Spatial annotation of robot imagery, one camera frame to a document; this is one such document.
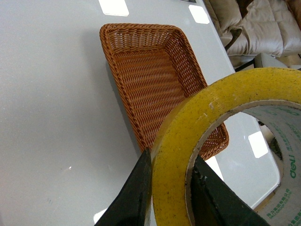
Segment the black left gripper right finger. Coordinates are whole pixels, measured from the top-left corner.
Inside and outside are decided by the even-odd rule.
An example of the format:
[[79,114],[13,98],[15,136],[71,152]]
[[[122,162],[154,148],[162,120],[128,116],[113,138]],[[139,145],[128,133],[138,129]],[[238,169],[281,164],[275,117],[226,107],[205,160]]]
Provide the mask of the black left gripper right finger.
[[200,157],[191,178],[191,204],[197,226],[267,226]]

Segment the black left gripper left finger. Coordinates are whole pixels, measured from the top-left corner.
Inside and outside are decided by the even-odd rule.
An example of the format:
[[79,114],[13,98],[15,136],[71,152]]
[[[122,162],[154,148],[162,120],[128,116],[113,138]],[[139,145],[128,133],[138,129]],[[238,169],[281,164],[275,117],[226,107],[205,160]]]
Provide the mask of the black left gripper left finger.
[[139,157],[121,191],[96,226],[149,226],[151,219],[151,152]]

